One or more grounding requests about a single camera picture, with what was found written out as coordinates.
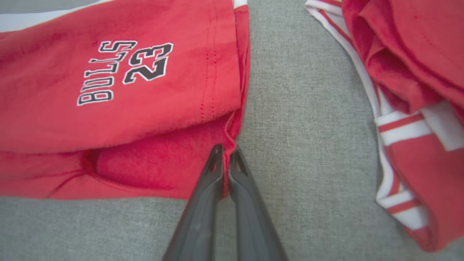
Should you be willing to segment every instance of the printed logo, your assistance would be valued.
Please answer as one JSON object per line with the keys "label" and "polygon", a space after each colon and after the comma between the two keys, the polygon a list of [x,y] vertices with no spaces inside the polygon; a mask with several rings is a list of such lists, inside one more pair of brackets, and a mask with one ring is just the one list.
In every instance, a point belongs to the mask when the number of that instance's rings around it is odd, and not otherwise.
{"label": "printed logo", "polygon": [[91,58],[89,60],[90,64],[101,63],[102,68],[84,71],[84,83],[80,90],[82,94],[77,98],[78,106],[111,101],[114,98],[113,91],[107,89],[112,87],[116,82],[115,76],[111,74],[118,72],[120,63],[126,57],[130,57],[128,64],[131,68],[124,73],[124,78],[122,79],[124,85],[132,84],[137,79],[151,81],[166,75],[168,55],[174,45],[172,43],[165,43],[163,45],[134,50],[137,44],[137,41],[101,42],[98,52],[115,53],[115,55],[107,59]]}

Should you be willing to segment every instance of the stitching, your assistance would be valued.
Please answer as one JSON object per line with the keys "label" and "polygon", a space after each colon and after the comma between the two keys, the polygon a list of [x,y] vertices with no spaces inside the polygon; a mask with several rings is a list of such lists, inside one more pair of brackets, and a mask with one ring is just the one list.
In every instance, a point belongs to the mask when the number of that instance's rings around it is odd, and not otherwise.
{"label": "stitching", "polygon": [[[211,10],[210,10],[210,4],[208,1],[208,17],[209,17],[209,24],[211,25]],[[205,121],[205,112],[204,112],[204,104],[205,104],[205,92],[208,87],[208,63],[209,63],[209,54],[208,54],[208,40],[209,40],[209,29],[206,30],[206,43],[205,43],[205,55],[206,55],[206,79],[205,79],[205,88],[203,89],[203,96],[201,97],[201,104],[200,104],[200,110],[201,110],[201,123]]]}
{"label": "stitching", "polygon": [[216,32],[217,32],[217,26],[218,26],[218,12],[216,9],[216,1],[213,2],[213,5],[214,5],[214,14],[215,14],[216,24],[213,27],[213,30],[214,30],[213,31],[214,82],[213,82],[213,86],[211,89],[211,111],[214,117],[214,89],[216,87],[216,82],[218,79],[218,60],[216,56]]}

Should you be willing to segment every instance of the gray fabric surface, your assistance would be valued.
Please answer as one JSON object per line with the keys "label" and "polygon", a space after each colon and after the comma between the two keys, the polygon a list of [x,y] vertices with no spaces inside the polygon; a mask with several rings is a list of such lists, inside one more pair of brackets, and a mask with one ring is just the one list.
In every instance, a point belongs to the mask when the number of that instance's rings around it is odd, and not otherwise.
{"label": "gray fabric surface", "polygon": [[[3,13],[91,0],[2,1]],[[422,252],[375,203],[373,116],[348,55],[304,0],[250,0],[251,78],[238,140],[291,260],[462,260],[464,240]],[[1,260],[159,260],[185,201],[0,198]],[[216,257],[236,260],[234,205]]]}

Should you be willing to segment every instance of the red fabric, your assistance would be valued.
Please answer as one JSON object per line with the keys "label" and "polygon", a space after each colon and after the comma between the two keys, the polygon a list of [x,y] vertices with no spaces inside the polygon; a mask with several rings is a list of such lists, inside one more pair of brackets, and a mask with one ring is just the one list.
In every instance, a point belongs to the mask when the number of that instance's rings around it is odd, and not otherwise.
{"label": "red fabric", "polygon": [[353,44],[395,109],[413,113],[443,98],[464,107],[458,13],[463,5],[460,0],[343,1]]}
{"label": "red fabric", "polygon": [[464,149],[445,151],[435,134],[385,147],[405,185],[427,207],[429,225],[408,233],[425,251],[439,251],[464,235]]}
{"label": "red fabric", "polygon": [[[99,52],[104,41],[103,49],[137,44]],[[211,148],[224,144],[225,159],[235,149],[249,71],[247,6],[115,0],[2,33],[0,43],[2,195],[188,198]],[[134,55],[166,43],[166,55]],[[104,60],[122,51],[117,72],[84,77],[111,70],[115,62]],[[135,73],[124,84],[131,58],[152,71],[164,59],[164,76]],[[113,86],[81,92],[84,81],[110,76]],[[79,95],[99,90],[113,91],[112,100],[77,106]]]}

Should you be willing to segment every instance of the black tongs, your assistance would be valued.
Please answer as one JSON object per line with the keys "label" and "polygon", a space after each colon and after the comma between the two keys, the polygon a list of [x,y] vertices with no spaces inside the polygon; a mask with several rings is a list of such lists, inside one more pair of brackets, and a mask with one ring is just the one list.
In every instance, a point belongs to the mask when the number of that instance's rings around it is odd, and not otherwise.
{"label": "black tongs", "polygon": [[[164,261],[214,259],[216,205],[222,198],[224,148],[215,145],[180,218]],[[229,189],[236,204],[240,261],[286,261],[284,248],[239,147],[231,155]]]}

